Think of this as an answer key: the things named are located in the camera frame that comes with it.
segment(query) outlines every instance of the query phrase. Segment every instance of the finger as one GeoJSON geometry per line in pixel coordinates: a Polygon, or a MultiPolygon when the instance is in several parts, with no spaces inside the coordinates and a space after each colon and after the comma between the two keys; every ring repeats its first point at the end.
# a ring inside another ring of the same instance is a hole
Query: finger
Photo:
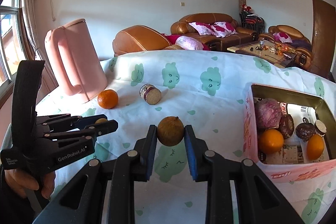
{"type": "Polygon", "coordinates": [[[14,170],[5,170],[5,180],[9,188],[13,190],[14,193],[18,194],[21,198],[26,198],[25,190],[22,186],[18,185],[18,183],[13,178],[14,170]]]}
{"type": "Polygon", "coordinates": [[[39,184],[36,179],[21,169],[14,169],[12,176],[17,184],[30,190],[38,190],[39,184]]]}
{"type": "Polygon", "coordinates": [[[50,195],[54,191],[55,178],[56,178],[56,173],[55,172],[48,173],[48,174],[44,175],[43,178],[42,178],[43,188],[42,188],[41,194],[46,199],[49,199],[50,195]]]}

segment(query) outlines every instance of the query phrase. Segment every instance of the white tablecloth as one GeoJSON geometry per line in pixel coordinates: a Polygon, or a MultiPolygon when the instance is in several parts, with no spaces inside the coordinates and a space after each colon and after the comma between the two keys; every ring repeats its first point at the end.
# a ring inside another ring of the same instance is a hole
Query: white tablecloth
{"type": "MultiPolygon", "coordinates": [[[[251,83],[322,96],[336,113],[336,84],[298,68],[279,69],[256,57],[208,51],[151,51],[125,54],[102,61],[101,65],[109,80],[107,89],[119,95],[114,109],[100,108],[96,98],[82,105],[72,104],[60,88],[36,106],[38,115],[105,114],[119,123],[115,133],[98,138],[93,155],[57,170],[53,195],[89,159],[115,159],[144,138],[150,124],[158,125],[166,116],[178,116],[184,125],[193,126],[196,136],[204,139],[209,149],[241,161],[243,99],[251,83]],[[139,96],[144,84],[161,90],[162,99],[157,105],[148,105],[139,96]]],[[[336,196],[334,172],[276,186],[306,224],[318,223],[336,196]]],[[[206,191],[206,183],[196,184],[190,176],[183,142],[176,147],[158,142],[150,181],[135,183],[136,223],[204,223],[206,191]]]]}

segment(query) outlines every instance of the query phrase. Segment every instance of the purple cloth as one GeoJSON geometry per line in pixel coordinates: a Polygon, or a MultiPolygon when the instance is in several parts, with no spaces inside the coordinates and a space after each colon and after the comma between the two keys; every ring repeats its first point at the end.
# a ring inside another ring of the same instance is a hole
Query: purple cloth
{"type": "Polygon", "coordinates": [[[305,49],[307,49],[308,51],[311,52],[311,45],[306,40],[293,39],[292,41],[293,42],[290,45],[293,46],[294,48],[301,47],[301,48],[305,48],[305,49]]]}

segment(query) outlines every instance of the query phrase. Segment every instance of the cardboard box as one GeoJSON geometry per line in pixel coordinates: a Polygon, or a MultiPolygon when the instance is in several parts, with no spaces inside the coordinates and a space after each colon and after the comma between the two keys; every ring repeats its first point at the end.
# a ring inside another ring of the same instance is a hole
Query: cardboard box
{"type": "Polygon", "coordinates": [[[294,182],[328,174],[336,167],[336,121],[323,98],[273,86],[252,84],[244,107],[244,155],[253,160],[273,182],[294,182]],[[263,164],[258,158],[257,127],[253,97],[273,98],[278,102],[312,107],[316,118],[327,127],[324,137],[330,160],[304,164],[263,164]]]}

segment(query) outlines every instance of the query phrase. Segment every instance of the leather sofa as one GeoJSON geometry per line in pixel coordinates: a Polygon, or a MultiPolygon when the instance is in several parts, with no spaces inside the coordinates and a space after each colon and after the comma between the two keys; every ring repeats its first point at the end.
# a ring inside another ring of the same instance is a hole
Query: leather sofa
{"type": "Polygon", "coordinates": [[[156,30],[143,25],[135,25],[118,32],[112,42],[112,47],[114,56],[129,52],[183,50],[178,45],[172,45],[156,30]]]}
{"type": "MultiPolygon", "coordinates": [[[[311,44],[310,40],[307,37],[305,37],[299,30],[288,25],[276,25],[269,27],[268,33],[261,33],[259,35],[259,40],[265,39],[271,42],[275,42],[273,34],[278,32],[285,32],[291,37],[291,39],[301,39],[306,41],[309,45],[311,44]]],[[[313,62],[312,52],[303,47],[297,47],[296,53],[297,55],[295,58],[295,63],[304,70],[309,71],[309,68],[311,67],[313,62]]]]}
{"type": "Polygon", "coordinates": [[[213,35],[199,35],[197,30],[189,25],[189,23],[202,22],[206,24],[213,24],[220,21],[230,22],[236,29],[238,34],[232,34],[228,37],[218,38],[220,40],[220,49],[218,49],[219,51],[224,52],[228,47],[237,46],[257,40],[256,31],[239,27],[238,22],[231,16],[220,13],[199,13],[187,15],[185,17],[182,17],[178,22],[175,22],[170,27],[170,32],[171,34],[182,34],[188,37],[193,37],[202,43],[207,43],[214,40],[216,37],[213,35]]]}

